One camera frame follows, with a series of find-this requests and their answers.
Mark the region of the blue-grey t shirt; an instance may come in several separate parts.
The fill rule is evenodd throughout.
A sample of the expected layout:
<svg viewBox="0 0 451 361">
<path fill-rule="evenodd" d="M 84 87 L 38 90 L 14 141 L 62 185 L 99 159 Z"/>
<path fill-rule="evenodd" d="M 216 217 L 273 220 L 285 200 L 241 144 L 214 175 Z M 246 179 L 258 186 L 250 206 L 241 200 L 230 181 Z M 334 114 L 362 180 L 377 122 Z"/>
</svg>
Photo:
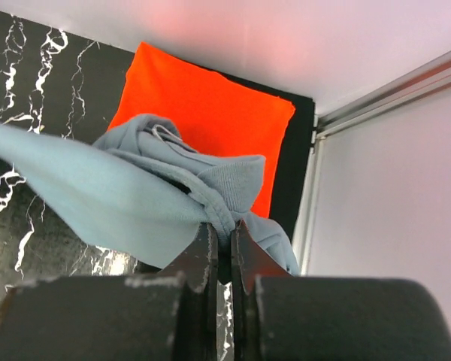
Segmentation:
<svg viewBox="0 0 451 361">
<path fill-rule="evenodd" d="M 252 210 L 265 158 L 199 153 L 165 118 L 136 116 L 91 145 L 0 125 L 0 159 L 87 244 L 164 268 L 201 223 L 215 228 L 225 251 L 244 221 L 278 265 L 300 272 L 283 228 Z"/>
</svg>

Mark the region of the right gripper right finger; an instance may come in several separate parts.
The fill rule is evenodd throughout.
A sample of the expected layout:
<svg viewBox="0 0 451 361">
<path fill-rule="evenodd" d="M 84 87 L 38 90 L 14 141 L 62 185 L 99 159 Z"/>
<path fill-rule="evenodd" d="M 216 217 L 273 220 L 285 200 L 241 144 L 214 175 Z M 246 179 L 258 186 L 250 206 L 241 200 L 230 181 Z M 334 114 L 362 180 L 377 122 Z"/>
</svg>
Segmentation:
<svg viewBox="0 0 451 361">
<path fill-rule="evenodd" d="M 231 280 L 234 359 L 261 360 L 261 325 L 257 277 L 288 277 L 252 238 L 246 223 L 237 223 L 231 236 Z"/>
</svg>

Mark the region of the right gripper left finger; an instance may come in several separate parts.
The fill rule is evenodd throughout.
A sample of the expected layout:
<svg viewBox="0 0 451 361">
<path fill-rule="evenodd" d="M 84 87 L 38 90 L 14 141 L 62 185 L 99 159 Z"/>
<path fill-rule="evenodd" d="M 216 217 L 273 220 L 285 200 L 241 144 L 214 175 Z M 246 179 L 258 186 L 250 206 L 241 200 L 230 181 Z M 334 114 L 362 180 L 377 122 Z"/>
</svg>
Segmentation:
<svg viewBox="0 0 451 361">
<path fill-rule="evenodd" d="M 192 243 L 167 267 L 164 277 L 183 280 L 177 309 L 173 360 L 216 360 L 216 289 L 218 240 L 215 229 L 202 223 Z"/>
</svg>

